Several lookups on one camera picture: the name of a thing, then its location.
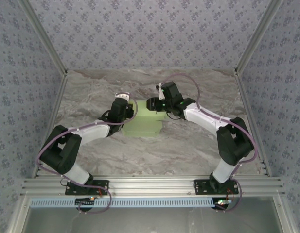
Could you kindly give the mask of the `aluminium frame post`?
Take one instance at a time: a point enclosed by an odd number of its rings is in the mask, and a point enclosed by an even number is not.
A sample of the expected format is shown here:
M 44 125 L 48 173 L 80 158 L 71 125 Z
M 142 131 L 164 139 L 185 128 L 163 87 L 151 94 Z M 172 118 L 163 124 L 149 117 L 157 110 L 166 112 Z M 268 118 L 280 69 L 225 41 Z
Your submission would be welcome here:
M 283 0 L 270 0 L 265 12 L 262 14 L 259 23 L 251 36 L 249 43 L 244 50 L 237 66 L 235 67 L 235 74 L 240 76 L 244 71 L 246 65 L 250 61 L 254 51 L 257 49 L 263 35 L 268 29 L 270 23 L 272 22 L 274 16 L 276 15 L 278 9 L 280 8 Z
M 62 75 L 66 75 L 66 69 L 58 53 L 56 52 L 49 36 L 47 35 L 46 30 L 42 26 L 42 23 L 40 22 L 38 15 L 35 13 L 32 5 L 30 4 L 29 0 L 17 0 L 17 1 L 20 4 L 22 10 L 24 11 L 28 21 L 30 22 L 35 32 L 37 33 L 41 43 L 45 47 L 54 65 Z

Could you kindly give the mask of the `aluminium frame leg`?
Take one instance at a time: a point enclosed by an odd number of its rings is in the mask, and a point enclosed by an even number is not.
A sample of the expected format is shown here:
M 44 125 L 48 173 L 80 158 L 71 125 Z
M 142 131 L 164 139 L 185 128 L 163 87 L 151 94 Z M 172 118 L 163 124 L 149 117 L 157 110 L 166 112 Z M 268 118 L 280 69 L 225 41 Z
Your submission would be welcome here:
M 20 196 L 11 215 L 7 233 L 22 233 L 30 203 L 31 199 L 29 197 Z
M 284 196 L 277 195 L 273 197 L 273 201 L 283 233 L 299 233 L 289 207 L 288 199 Z

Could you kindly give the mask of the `light green paper box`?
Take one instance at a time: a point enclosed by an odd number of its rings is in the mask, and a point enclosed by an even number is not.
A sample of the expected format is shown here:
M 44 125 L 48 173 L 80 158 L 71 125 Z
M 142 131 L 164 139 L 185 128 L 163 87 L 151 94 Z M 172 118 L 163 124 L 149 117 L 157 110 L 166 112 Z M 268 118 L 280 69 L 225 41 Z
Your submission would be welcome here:
M 162 127 L 162 121 L 167 117 L 166 112 L 150 111 L 146 107 L 146 100 L 136 100 L 138 112 L 132 121 L 124 124 L 121 132 L 130 137 L 155 137 Z

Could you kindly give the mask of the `aluminium table side rail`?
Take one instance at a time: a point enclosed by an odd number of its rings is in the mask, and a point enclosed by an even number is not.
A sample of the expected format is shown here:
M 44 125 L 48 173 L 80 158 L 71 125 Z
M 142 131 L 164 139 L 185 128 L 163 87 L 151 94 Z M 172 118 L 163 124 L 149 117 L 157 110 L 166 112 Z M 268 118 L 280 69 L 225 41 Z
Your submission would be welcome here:
M 256 121 L 255 121 L 250 103 L 249 103 L 249 99 L 248 99 L 247 94 L 246 94 L 244 84 L 242 82 L 242 79 L 241 79 L 240 75 L 237 72 L 235 72 L 235 76 L 236 76 L 236 82 L 237 82 L 237 85 L 238 85 L 238 89 L 239 89 L 239 92 L 240 92 L 240 95 L 241 95 L 241 98 L 242 98 L 242 101 L 243 101 L 243 105 L 244 105 L 244 108 L 245 108 L 245 111 L 246 111 L 246 114 L 247 114 L 249 126 L 250 126 L 250 129 L 251 129 L 251 133 L 252 133 L 252 136 L 253 136 L 253 138 L 256 142 L 256 145 L 257 145 L 259 158 L 264 164 L 265 174 L 270 177 L 270 176 L 272 176 L 271 168 L 270 168 L 270 165 L 269 165 L 269 162 L 268 162 L 268 159 L 267 159 L 267 155 L 266 155 L 265 150 L 264 150 L 264 146 L 262 144 L 262 140 L 261 140 L 261 137 L 260 137 L 260 134 L 259 134 L 259 130 L 258 130 Z
M 43 145 L 44 145 L 46 139 L 48 138 L 48 136 L 50 135 L 50 133 L 51 133 L 53 127 L 54 127 L 54 123 L 55 123 L 55 120 L 56 120 L 56 117 L 57 117 L 57 114 L 58 114 L 58 111 L 59 111 L 61 100 L 62 100 L 64 91 L 65 91 L 66 83 L 67 83 L 67 70 L 63 74 L 63 77 L 62 77 L 62 80 L 61 80 L 61 83 L 60 83 L 60 86 L 59 86 L 59 90 L 56 94 L 53 109 L 52 109 L 52 112 L 51 112 L 51 115 L 50 115 L 50 118 L 49 118 L 49 121 L 48 121 L 46 132 L 45 132 L 45 134 L 43 136 L 43 139 L 41 141 L 40 149 L 43 148 Z

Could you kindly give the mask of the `aluminium mounting rail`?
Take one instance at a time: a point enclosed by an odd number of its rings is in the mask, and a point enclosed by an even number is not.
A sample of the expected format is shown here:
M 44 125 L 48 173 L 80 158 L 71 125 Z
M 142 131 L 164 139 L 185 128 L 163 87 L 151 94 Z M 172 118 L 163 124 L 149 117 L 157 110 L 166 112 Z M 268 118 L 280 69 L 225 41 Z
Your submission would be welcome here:
M 188 197 L 194 196 L 193 182 L 206 176 L 98 176 L 97 179 L 109 180 L 109 191 L 119 197 Z M 41 175 L 35 179 L 26 179 L 20 191 L 21 195 L 31 197 L 56 197 L 65 194 L 60 185 L 61 178 L 53 175 Z M 285 194 L 283 184 L 278 177 L 262 175 L 236 176 L 245 197 L 267 197 Z

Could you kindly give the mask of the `small black controller board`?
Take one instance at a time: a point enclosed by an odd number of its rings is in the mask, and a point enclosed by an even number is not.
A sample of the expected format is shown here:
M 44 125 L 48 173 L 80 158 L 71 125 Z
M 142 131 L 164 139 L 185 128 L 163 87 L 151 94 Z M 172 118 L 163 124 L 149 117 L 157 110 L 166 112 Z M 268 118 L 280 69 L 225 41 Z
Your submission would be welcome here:
M 222 199 L 222 198 L 213 198 L 214 207 L 212 207 L 215 210 L 225 211 L 229 204 L 232 203 L 232 200 L 230 199 Z
M 94 197 L 89 197 L 89 198 L 76 198 L 74 201 L 75 206 L 92 206 L 95 203 L 95 198 Z

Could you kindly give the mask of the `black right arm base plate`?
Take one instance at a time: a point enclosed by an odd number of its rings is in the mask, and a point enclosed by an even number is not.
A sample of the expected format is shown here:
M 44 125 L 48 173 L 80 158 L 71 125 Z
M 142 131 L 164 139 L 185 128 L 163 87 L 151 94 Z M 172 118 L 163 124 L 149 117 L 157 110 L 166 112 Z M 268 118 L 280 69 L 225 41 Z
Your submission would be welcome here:
M 238 184 L 231 179 L 225 183 L 219 183 L 216 180 L 200 179 L 193 181 L 193 187 L 196 195 L 226 195 L 228 193 L 239 194 Z

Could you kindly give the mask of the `grey metal sheet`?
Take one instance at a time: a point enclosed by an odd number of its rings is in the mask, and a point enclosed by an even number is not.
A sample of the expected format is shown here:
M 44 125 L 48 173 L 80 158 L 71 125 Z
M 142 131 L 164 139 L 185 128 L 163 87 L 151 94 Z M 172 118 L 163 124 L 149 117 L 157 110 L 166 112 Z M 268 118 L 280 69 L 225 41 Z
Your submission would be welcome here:
M 22 233 L 283 233 L 274 215 L 217 213 L 211 208 L 32 208 Z

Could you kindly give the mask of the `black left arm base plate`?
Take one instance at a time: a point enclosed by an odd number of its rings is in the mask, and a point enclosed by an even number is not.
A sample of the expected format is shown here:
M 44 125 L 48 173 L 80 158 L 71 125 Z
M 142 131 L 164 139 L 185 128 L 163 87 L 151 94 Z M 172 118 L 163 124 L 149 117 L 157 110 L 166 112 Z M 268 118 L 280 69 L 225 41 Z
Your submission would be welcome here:
M 105 189 L 109 188 L 109 180 L 92 180 L 88 181 L 86 185 L 93 185 L 93 186 L 100 186 Z M 102 189 L 97 188 L 87 188 L 87 187 L 80 187 L 73 183 L 68 182 L 66 185 L 65 195 L 75 195 L 75 196 L 81 196 L 81 195 L 92 195 L 92 196 L 107 196 L 107 192 Z

